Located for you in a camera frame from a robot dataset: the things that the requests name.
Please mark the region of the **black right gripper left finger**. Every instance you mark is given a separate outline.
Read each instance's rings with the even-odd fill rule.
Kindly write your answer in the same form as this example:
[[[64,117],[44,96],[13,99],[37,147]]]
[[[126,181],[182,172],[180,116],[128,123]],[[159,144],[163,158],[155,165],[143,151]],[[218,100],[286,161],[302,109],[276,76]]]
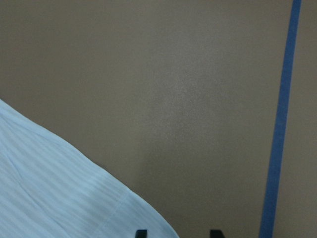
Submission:
[[[135,238],[147,238],[147,230],[137,230]]]

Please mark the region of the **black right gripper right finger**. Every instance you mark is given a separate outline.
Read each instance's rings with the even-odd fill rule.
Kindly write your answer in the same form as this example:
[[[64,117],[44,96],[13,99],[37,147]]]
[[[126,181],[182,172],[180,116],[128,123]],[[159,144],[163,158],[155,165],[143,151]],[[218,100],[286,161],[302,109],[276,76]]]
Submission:
[[[222,230],[210,230],[210,238],[225,238]]]

